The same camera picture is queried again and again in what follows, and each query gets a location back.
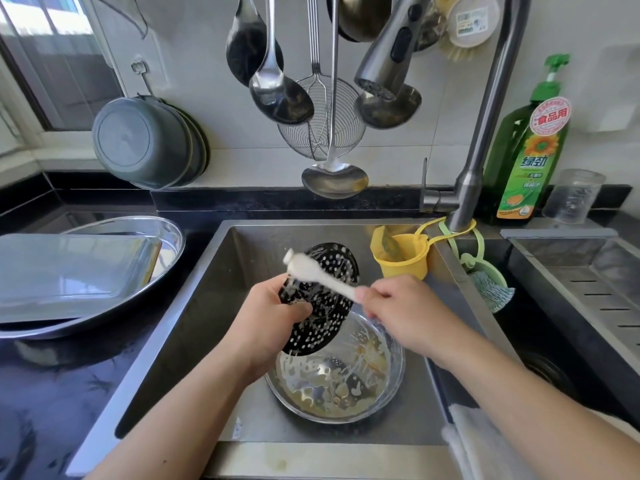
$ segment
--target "faucet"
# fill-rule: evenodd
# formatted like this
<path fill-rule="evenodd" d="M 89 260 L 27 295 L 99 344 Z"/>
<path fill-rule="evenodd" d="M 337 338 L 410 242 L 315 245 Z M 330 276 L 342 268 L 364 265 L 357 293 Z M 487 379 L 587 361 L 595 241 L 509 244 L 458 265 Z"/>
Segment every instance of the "faucet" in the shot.
<path fill-rule="evenodd" d="M 365 91 L 385 100 L 398 95 L 409 69 L 411 52 L 418 36 L 425 3 L 429 0 L 397 0 L 378 39 L 364 56 L 355 83 Z M 422 167 L 420 210 L 448 213 L 446 225 L 452 232 L 468 229 L 483 186 L 483 167 L 495 131 L 504 95 L 527 26 L 531 0 L 504 0 L 502 26 L 495 49 L 491 72 L 484 90 L 476 129 L 469 147 L 467 162 L 456 179 L 453 192 L 426 188 L 427 163 Z"/>
<path fill-rule="evenodd" d="M 504 15 L 491 72 L 476 122 L 465 166 L 453 192 L 426 188 L 427 159 L 422 166 L 420 210 L 449 213 L 445 220 L 452 232 L 468 229 L 483 186 L 483 168 L 507 92 L 511 72 L 527 26 L 531 0 L 504 0 Z"/>

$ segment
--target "drain board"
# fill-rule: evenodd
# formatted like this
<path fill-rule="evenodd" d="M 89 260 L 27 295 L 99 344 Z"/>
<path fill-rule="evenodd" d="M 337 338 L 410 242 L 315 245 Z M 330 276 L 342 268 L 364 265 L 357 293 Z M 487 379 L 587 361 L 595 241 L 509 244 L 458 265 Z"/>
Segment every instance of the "drain board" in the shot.
<path fill-rule="evenodd" d="M 510 272 L 640 419 L 640 252 L 618 238 L 510 242 Z"/>

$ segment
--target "wire mesh strainer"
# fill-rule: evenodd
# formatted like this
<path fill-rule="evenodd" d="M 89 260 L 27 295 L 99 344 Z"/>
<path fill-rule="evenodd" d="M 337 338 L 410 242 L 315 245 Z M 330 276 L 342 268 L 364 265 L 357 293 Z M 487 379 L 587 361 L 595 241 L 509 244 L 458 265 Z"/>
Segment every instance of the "wire mesh strainer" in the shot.
<path fill-rule="evenodd" d="M 311 47 L 311 75 L 299 79 L 311 97 L 316 112 L 308 122 L 299 126 L 278 125 L 284 141 L 300 155 L 316 161 L 326 160 L 329 151 L 328 115 L 331 102 L 331 77 L 320 69 L 317 0 L 307 0 L 309 42 Z M 338 79 L 335 104 L 335 152 L 341 157 L 360 142 L 367 128 L 357 117 L 353 105 L 358 92 L 347 81 Z"/>

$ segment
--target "yellow sink strainer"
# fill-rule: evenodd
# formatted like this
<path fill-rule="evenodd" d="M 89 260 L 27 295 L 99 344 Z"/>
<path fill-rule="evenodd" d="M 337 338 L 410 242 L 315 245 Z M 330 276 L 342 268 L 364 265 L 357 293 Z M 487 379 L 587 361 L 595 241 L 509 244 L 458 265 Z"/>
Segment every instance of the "yellow sink strainer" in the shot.
<path fill-rule="evenodd" d="M 434 219 L 426 224 L 418 227 L 418 230 L 413 234 L 398 234 L 395 236 L 386 236 L 385 227 L 377 228 L 373 233 L 370 249 L 373 253 L 373 258 L 378 262 L 380 268 L 382 268 L 382 275 L 385 278 L 391 278 L 392 276 L 398 276 L 399 274 L 412 274 L 419 280 L 423 280 L 427 275 L 427 254 L 432 244 L 438 241 L 444 241 L 457 235 L 466 234 L 476 227 L 476 221 L 471 221 L 471 226 L 466 231 L 456 232 L 449 235 L 439 235 L 432 239 L 422 232 L 428 226 L 442 222 L 445 218 Z M 385 260 L 384 258 L 389 256 L 388 245 L 383 243 L 384 239 L 394 239 L 400 246 L 404 260 L 393 262 Z"/>

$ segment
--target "spider strainer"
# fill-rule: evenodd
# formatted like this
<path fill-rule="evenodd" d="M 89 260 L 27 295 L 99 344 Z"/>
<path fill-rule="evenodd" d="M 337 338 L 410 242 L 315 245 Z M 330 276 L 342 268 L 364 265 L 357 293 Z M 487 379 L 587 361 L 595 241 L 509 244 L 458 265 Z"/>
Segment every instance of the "spider strainer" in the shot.
<path fill-rule="evenodd" d="M 316 110 L 314 117 L 298 126 L 278 125 L 284 141 L 300 155 L 316 161 L 326 160 L 329 151 L 329 106 L 331 77 L 320 69 L 317 0 L 307 0 L 311 75 L 297 80 L 309 94 Z M 360 142 L 367 128 L 353 108 L 358 92 L 347 81 L 338 79 L 335 104 L 335 151 L 341 157 Z"/>
<path fill-rule="evenodd" d="M 342 282 L 357 285 L 358 264 L 347 247 L 335 242 L 318 244 L 305 254 L 320 263 L 322 269 Z M 309 355 L 322 349 L 338 335 L 342 322 L 353 302 L 318 283 L 301 282 L 289 277 L 278 294 L 285 304 L 308 301 L 314 307 L 311 316 L 293 325 L 287 345 L 282 351 L 289 355 Z"/>

